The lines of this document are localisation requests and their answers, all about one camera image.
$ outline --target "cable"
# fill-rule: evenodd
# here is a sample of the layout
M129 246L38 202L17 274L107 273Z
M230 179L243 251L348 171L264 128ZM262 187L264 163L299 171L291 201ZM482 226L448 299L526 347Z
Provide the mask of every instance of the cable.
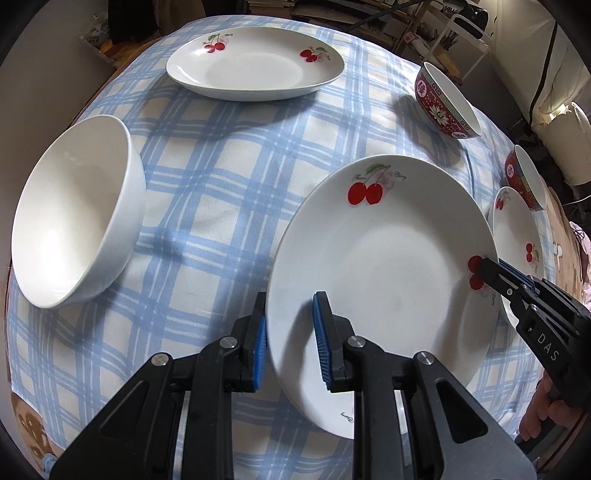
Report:
M554 48L554 40L556 40L556 32L558 30L558 23L556 20L554 21L554 28L552 29L552 36L550 37L550 44L548 45L548 52L546 52L546 59L544 60L544 67L542 68L542 76L540 77L540 84L538 85L538 90L534 95L534 99L531 101L530 105L530 127L532 122L532 116L534 114L534 105L540 98L542 94L542 90L544 89L544 85L546 84L546 76L548 75L548 67L550 66L550 58L552 56L552 50Z
M574 205L575 203L584 202L585 200L589 200L589 199L591 199L591 195L587 195L584 199L580 199L580 200L577 200L575 202L563 203L562 206L563 207L566 207L567 205Z

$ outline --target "white bowl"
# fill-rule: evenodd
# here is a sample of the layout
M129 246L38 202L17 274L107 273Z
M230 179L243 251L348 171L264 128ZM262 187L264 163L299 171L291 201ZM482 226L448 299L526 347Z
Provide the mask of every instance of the white bowl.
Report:
M33 305L90 300L123 271L144 219L142 161L121 120L90 117L45 151L12 227L18 286Z

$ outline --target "pillow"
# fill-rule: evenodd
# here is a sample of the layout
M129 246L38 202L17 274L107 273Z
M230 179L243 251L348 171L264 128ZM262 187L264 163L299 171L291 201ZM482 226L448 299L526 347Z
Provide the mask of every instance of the pillow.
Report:
M537 125L534 131L566 183L575 186L591 181L591 125L576 103L568 103L550 123Z

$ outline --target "bowl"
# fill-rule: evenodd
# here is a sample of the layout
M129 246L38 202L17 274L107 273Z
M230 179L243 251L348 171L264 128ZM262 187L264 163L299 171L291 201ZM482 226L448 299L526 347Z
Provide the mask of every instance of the bowl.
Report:
M482 135L472 105L435 65L423 64L414 81L414 94L420 105L417 112L427 125L460 140Z
M12 262L33 305L90 300L123 271L144 219L141 158L121 120L90 117L41 156L18 201Z
M544 182L527 152L516 145L505 160L505 175L509 186L519 192L530 210L546 208Z

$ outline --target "metal screw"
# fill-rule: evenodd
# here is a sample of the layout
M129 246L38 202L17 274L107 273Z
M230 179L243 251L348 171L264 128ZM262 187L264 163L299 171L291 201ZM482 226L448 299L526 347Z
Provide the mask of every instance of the metal screw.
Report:
M157 353L152 357L152 365L155 367L163 367L168 363L168 355L166 353Z
M238 340L234 337L228 336L220 339L220 347L222 348L234 348L236 345L238 345Z
M430 352L419 352L417 353L417 360L423 365L432 365L435 361L435 357Z
M352 335L347 338L347 343L353 348L361 348L365 345L365 338L360 337L359 335Z

